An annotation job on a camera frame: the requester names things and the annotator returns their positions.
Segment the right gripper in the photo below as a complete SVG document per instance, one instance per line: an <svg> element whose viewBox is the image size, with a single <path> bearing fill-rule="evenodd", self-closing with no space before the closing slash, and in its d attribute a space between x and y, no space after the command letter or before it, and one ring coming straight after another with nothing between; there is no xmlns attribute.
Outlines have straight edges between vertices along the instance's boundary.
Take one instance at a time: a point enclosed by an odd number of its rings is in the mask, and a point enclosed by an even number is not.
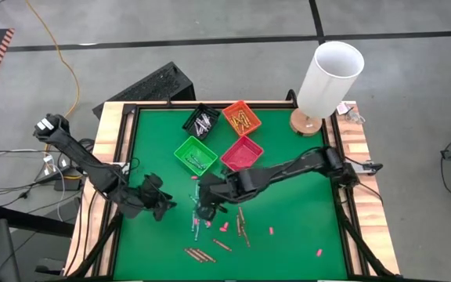
<svg viewBox="0 0 451 282"><path fill-rule="evenodd" d="M212 221L215 211L227 213L225 202L239 204L254 197L253 169L229 173L224 178L205 173L201 178L201 199L197 202L199 218Z"/></svg>

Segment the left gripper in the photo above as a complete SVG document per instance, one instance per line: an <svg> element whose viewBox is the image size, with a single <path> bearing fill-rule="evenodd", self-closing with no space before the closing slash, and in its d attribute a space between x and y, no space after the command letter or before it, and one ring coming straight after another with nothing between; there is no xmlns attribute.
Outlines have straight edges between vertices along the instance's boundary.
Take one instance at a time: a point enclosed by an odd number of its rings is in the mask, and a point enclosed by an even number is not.
<svg viewBox="0 0 451 282"><path fill-rule="evenodd" d="M172 195L160 190L162 184L163 181L158 175L145 174L143 183L135 189L130 189L124 202L130 208L151 211L154 219L159 222L169 208L177 205L172 200Z"/></svg>

